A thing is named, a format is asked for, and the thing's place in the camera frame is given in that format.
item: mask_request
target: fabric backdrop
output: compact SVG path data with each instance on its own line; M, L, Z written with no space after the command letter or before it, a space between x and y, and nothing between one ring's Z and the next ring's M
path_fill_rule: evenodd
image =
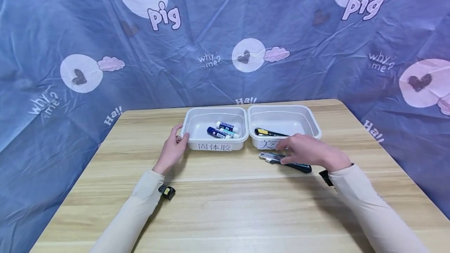
M0 252L127 110L337 98L450 217L449 0L0 0Z

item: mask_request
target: beige sleeve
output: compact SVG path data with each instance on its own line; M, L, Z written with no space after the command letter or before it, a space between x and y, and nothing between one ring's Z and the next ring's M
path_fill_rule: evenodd
M329 173L329 178L355 214L375 252L428 252L399 215L379 197L358 166Z
M100 238L91 253L130 253L143 226L161 197L158 188L164 176L146 171Z

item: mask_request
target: cloud print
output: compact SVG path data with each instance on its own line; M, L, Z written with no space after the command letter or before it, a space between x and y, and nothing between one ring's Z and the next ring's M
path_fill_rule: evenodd
M116 57L103 57L101 61L97 62L98 67L100 67L100 70L103 71L114 71L114 70L120 70L123 69L125 66L124 61L119 60Z
M441 113L450 115L450 94L439 99L437 105L441 108Z
M280 61L289 57L290 54L291 52L287 51L286 49L275 46L272 49L266 51L266 54L264 54L264 60L269 62Z

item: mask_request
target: wrist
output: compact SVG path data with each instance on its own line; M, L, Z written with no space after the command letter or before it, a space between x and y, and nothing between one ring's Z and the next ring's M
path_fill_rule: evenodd
M166 164L162 164L160 162L156 162L155 166L153 167L152 171L165 176L169 170L171 169L171 166L168 166Z
M329 173L343 170L350 166L352 166L352 162L349 157L341 151L325 158L322 165Z

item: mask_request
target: white plastic container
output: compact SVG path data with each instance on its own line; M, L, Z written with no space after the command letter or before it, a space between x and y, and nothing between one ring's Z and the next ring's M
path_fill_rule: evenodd
M286 137L258 136L255 128L285 135L299 133L316 139L322 137L312 111L304 105L253 105L248 108L247 115L252 143L259 150L274 150L278 142Z
M217 139L207 133L208 127L216 127L217 121L234 125L240 138ZM189 132L192 150L232 151L240 150L248 138L247 111L240 107L192 108L186 113L181 135Z

